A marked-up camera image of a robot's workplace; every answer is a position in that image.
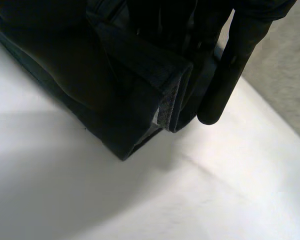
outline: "white table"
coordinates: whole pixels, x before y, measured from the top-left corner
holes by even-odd
[[[300,138],[241,79],[120,162],[0,46],[0,240],[300,240]]]

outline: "dark cloth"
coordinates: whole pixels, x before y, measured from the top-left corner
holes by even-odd
[[[100,1],[92,3],[102,7]],[[114,0],[102,3],[113,4]],[[5,38],[2,32],[0,42],[39,85],[75,114],[87,130],[101,139],[118,158],[126,160],[160,129],[175,133],[196,116],[192,109],[194,104],[188,106],[188,111],[181,111],[192,64],[107,22],[105,19],[110,19],[118,8],[95,8],[95,11],[102,17],[91,12],[87,16],[108,52],[114,71],[126,83],[128,92],[125,101],[109,109],[108,115],[99,115],[70,98],[48,72]]]

